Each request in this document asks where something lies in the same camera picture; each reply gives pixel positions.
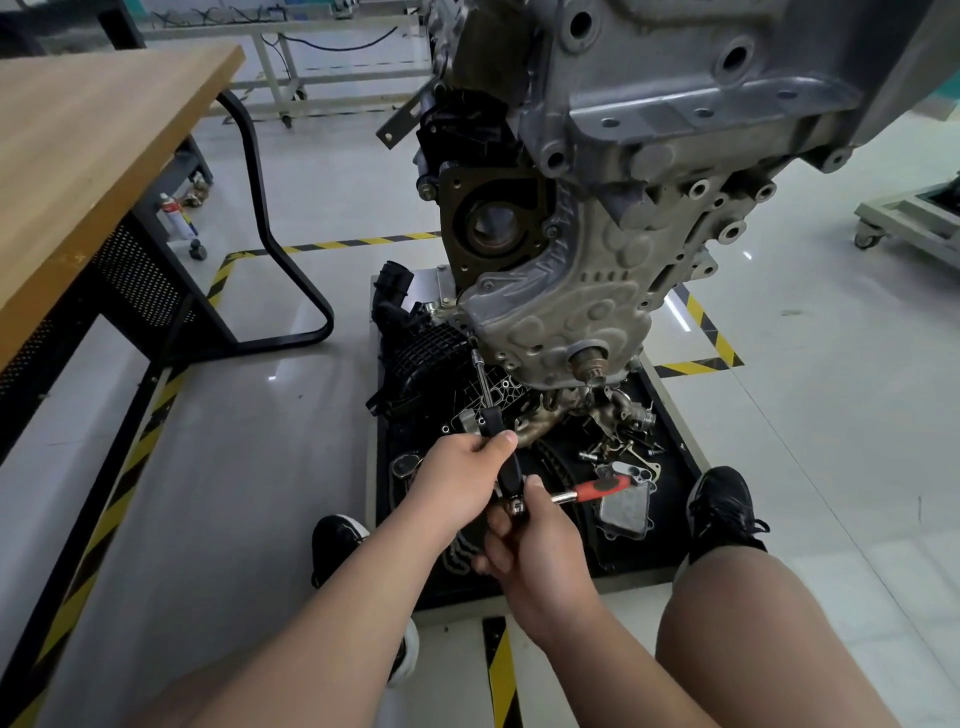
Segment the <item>hand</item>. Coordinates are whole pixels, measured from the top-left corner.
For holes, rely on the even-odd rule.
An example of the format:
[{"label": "hand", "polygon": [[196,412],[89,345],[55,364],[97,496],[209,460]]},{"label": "hand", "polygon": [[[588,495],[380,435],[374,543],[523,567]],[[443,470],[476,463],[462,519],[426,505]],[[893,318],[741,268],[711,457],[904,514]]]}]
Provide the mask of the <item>hand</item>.
[{"label": "hand", "polygon": [[490,502],[500,466],[515,449],[512,430],[489,441],[479,435],[442,437],[426,453],[403,502],[423,510],[446,546]]},{"label": "hand", "polygon": [[516,532],[502,506],[488,510],[485,553],[473,560],[473,567],[496,577],[520,628],[548,652],[555,636],[589,619],[600,597],[590,580],[580,532],[550,499],[538,475],[527,477],[523,499],[530,521]]}]

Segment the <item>cable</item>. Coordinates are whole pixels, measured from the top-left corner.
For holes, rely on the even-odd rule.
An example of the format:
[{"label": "cable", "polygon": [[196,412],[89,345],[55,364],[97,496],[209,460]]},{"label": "cable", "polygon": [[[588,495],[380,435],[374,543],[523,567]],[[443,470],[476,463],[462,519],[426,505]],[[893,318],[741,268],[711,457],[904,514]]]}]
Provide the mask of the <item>cable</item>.
[{"label": "cable", "polygon": [[381,40],[386,40],[388,37],[392,36],[397,31],[398,28],[399,26],[394,26],[391,30],[387,31],[385,34],[380,36],[377,40],[372,40],[371,42],[365,43],[364,45],[355,45],[352,48],[326,48],[325,46],[311,43],[309,40],[304,40],[301,37],[287,36],[284,33],[277,33],[277,35],[284,38],[285,40],[289,40],[290,42],[303,43],[303,45],[308,45],[311,48],[316,48],[318,51],[329,51],[330,53],[345,53],[347,51],[362,51],[364,48],[370,48],[371,46],[374,46],[377,43],[379,43]]},{"label": "cable", "polygon": [[168,25],[172,25],[174,28],[185,28],[186,26],[189,25],[189,23],[177,22],[176,20],[171,20],[169,12],[164,13],[164,12],[152,11],[152,13],[156,15],[163,22],[164,28],[166,28]]},{"label": "cable", "polygon": [[288,81],[293,80],[293,76],[290,75],[290,66],[287,65],[287,60],[286,60],[285,58],[283,58],[283,54],[280,53],[280,49],[277,48],[277,46],[280,44],[279,37],[277,38],[276,42],[271,43],[271,42],[270,42],[269,40],[267,40],[267,38],[265,38],[265,37],[263,36],[263,34],[261,33],[261,34],[260,34],[260,39],[261,39],[264,43],[266,43],[267,45],[269,45],[271,48],[273,48],[274,51],[276,52],[276,54],[277,54],[278,56],[280,56],[280,62],[283,63],[283,70],[285,70],[285,71],[287,72],[287,80],[288,80]]},{"label": "cable", "polygon": [[256,19],[251,18],[245,12],[243,12],[239,8],[234,8],[232,5],[228,5],[227,7],[230,8],[232,11],[236,12],[240,17],[242,17],[248,23],[259,23],[260,15],[263,13],[262,5],[256,9]]}]

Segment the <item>knee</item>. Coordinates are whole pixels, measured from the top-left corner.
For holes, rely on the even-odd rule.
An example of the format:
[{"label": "knee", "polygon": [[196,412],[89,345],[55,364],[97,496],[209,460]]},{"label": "knee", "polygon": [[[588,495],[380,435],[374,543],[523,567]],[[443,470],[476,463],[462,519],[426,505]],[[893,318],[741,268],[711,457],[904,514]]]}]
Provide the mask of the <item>knee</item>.
[{"label": "knee", "polygon": [[758,548],[721,546],[687,569],[674,585],[660,621],[661,633],[696,631],[696,625],[740,619],[764,609],[761,602],[792,590],[792,572]]}]

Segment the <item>black sneaker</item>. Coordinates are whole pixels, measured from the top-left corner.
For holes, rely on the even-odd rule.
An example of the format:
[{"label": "black sneaker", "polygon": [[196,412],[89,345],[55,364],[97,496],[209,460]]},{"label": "black sneaker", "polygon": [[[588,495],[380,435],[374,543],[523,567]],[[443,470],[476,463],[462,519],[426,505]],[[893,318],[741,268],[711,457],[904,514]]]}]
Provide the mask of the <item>black sneaker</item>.
[{"label": "black sneaker", "polygon": [[313,529],[313,575],[310,583],[320,589],[340,568],[370,531],[350,516],[324,516]]},{"label": "black sneaker", "polygon": [[733,468],[710,468],[700,476],[686,502],[693,541],[690,564],[719,546],[751,546],[767,550],[757,533],[770,526],[754,516],[754,500],[743,476]]},{"label": "black sneaker", "polygon": [[[310,583],[320,589],[368,536],[370,531],[350,516],[321,518],[313,529],[313,575]],[[389,687],[399,685],[413,674],[419,653],[420,635],[410,619],[390,670],[390,680],[387,681]]]}]

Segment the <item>spray can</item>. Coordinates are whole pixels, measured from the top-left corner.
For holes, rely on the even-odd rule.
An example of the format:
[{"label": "spray can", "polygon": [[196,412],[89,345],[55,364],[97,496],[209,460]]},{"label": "spray can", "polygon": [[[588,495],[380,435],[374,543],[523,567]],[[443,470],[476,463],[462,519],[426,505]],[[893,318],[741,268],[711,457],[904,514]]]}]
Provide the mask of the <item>spray can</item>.
[{"label": "spray can", "polygon": [[160,195],[160,209],[167,216],[167,220],[174,227],[174,231],[181,240],[193,240],[197,236],[197,230],[186,219],[183,214],[183,208],[180,203],[174,200],[170,195]]}]

